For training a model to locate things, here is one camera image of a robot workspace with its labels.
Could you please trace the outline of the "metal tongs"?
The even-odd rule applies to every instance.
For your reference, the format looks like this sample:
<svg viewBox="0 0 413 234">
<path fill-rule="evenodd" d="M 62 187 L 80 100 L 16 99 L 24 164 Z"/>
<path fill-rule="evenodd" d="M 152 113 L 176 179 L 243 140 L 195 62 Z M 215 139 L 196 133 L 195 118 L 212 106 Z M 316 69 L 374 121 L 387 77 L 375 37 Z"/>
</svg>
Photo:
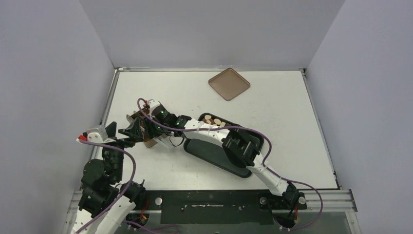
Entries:
<svg viewBox="0 0 413 234">
<path fill-rule="evenodd" d="M 161 135 L 161 136 L 157 136 L 155 138 L 155 141 L 158 142 L 158 144 L 171 149 L 172 148 L 172 144 L 170 143 L 170 141 L 168 140 L 168 136 L 167 135 Z"/>
</svg>

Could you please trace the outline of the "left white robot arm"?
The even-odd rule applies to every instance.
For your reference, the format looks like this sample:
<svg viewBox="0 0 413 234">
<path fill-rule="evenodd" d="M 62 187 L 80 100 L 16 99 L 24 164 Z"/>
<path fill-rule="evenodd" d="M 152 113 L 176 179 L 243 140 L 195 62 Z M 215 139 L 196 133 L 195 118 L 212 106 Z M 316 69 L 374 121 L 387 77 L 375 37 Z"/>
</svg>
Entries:
<svg viewBox="0 0 413 234">
<path fill-rule="evenodd" d="M 101 147 L 102 158 L 91 159 L 83 168 L 73 234 L 113 234 L 130 211 L 149 206 L 144 184 L 133 181 L 136 162 L 125 150 L 143 140 L 138 118 L 125 129 L 118 130 L 114 121 L 77 138 L 79 143 Z"/>
</svg>

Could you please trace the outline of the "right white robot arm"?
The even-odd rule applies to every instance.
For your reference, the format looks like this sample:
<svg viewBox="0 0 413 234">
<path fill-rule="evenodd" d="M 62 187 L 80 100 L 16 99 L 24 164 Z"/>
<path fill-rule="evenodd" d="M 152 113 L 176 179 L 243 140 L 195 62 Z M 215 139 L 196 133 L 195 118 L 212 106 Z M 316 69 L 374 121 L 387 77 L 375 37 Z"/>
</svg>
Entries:
<svg viewBox="0 0 413 234">
<path fill-rule="evenodd" d="M 165 134 L 220 147 L 233 166 L 249 170 L 268 188 L 279 207 L 292 210 L 306 204 L 305 197 L 295 186 L 296 182 L 266 165 L 269 154 L 263 155 L 251 136 L 260 136 L 260 132 L 239 125 L 216 126 L 189 116 L 176 116 L 153 99 L 138 108 L 143 115 L 145 133 L 150 138 Z"/>
</svg>

